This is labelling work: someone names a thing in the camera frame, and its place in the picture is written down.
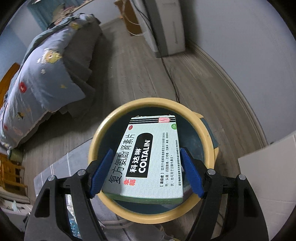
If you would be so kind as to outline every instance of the metal screw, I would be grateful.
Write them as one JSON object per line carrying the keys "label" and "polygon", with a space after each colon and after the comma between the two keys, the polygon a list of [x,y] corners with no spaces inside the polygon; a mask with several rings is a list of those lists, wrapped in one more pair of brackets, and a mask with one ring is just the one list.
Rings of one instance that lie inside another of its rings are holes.
{"label": "metal screw", "polygon": [[208,169],[208,174],[210,175],[215,175],[216,174],[216,171],[214,169]]}
{"label": "metal screw", "polygon": [[50,176],[47,178],[48,181],[52,181],[52,180],[54,180],[54,179],[55,179],[55,175],[50,175]]}
{"label": "metal screw", "polygon": [[239,179],[240,180],[245,180],[246,179],[246,176],[244,174],[239,174]]}
{"label": "metal screw", "polygon": [[78,176],[83,176],[85,174],[85,170],[81,169],[77,172]]}

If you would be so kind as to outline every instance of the red logo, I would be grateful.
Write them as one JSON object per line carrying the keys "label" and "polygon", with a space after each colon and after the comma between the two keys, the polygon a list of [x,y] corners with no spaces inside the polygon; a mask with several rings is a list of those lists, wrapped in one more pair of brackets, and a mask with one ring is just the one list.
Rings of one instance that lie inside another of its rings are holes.
{"label": "red logo", "polygon": [[166,122],[170,122],[169,117],[159,117],[158,118],[158,123],[166,123]]}
{"label": "red logo", "polygon": [[20,83],[19,88],[20,88],[21,93],[25,93],[27,90],[27,86],[25,85],[24,82]]}
{"label": "red logo", "polygon": [[136,184],[136,180],[135,179],[125,179],[123,184],[124,185],[134,186]]}

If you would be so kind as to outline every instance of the blue gripper pad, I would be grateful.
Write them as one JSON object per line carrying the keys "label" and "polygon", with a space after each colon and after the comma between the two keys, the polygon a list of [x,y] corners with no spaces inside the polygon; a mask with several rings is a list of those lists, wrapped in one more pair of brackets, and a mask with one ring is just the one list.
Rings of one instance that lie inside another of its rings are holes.
{"label": "blue gripper pad", "polygon": [[114,153],[112,149],[109,149],[91,179],[91,188],[90,188],[89,194],[92,197],[95,197],[95,195],[101,191],[113,159],[114,159]]}
{"label": "blue gripper pad", "polygon": [[181,163],[185,171],[187,180],[190,183],[192,191],[199,197],[204,195],[204,190],[202,188],[202,178],[196,170],[194,164],[192,163],[190,157],[184,148],[180,149]]}

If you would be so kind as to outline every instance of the bed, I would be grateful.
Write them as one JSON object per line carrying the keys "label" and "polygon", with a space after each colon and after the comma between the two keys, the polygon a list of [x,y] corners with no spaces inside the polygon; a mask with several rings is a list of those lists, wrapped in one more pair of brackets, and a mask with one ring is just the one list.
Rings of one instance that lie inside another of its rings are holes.
{"label": "bed", "polygon": [[[25,142],[57,111],[74,118],[88,111],[95,90],[87,80],[94,46],[102,35],[99,24],[93,15],[79,14],[32,41],[4,98],[0,96],[3,147],[12,149]],[[6,87],[12,73],[6,74]]]}

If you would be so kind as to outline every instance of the black label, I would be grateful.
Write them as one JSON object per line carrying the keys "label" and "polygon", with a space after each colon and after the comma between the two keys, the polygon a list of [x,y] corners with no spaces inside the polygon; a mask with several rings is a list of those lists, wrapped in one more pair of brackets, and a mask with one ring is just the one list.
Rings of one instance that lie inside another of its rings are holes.
{"label": "black label", "polygon": [[153,135],[151,133],[138,135],[126,172],[127,177],[147,177],[152,139]]}

